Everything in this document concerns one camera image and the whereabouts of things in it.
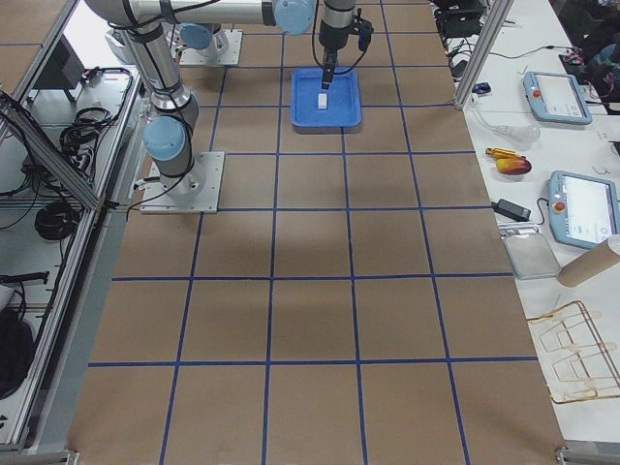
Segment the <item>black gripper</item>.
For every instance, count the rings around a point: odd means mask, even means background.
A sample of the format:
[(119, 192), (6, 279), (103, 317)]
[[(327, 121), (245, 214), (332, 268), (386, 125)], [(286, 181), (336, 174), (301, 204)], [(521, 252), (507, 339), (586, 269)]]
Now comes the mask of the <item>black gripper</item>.
[(336, 69), (336, 55), (340, 49), (346, 46), (352, 26), (351, 22), (343, 27), (334, 27), (325, 21), (322, 21), (320, 24), (319, 42), (324, 48), (321, 81), (323, 90), (328, 90), (333, 81)]

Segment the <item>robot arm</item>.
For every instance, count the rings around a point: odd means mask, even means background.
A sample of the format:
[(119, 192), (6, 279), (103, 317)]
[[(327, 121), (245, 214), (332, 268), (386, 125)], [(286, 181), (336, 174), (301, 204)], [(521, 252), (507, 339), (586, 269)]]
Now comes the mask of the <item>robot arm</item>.
[(190, 113), (198, 104), (171, 54), (163, 25), (262, 24), (286, 34), (306, 32), (313, 20), (314, 1), (89, 1), (93, 13), (122, 32), (140, 74), (147, 81), (151, 102), (160, 114), (192, 126)]
[(319, 42), (324, 48), (322, 88), (328, 90), (337, 66), (338, 52), (348, 42), (353, 30), (355, 1), (324, 1)]

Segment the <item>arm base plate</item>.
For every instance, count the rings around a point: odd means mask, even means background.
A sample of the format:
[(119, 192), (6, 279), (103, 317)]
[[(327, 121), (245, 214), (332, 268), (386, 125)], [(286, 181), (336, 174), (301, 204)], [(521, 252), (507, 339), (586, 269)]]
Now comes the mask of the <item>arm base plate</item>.
[(225, 152), (200, 152), (194, 155), (194, 160), (192, 170), (166, 194), (166, 189), (175, 183), (174, 179), (164, 176), (148, 183), (140, 211), (145, 214), (216, 213)]
[(240, 58), (243, 33), (238, 29), (218, 29), (215, 32), (193, 23), (180, 29), (181, 67), (230, 67), (237, 66)]

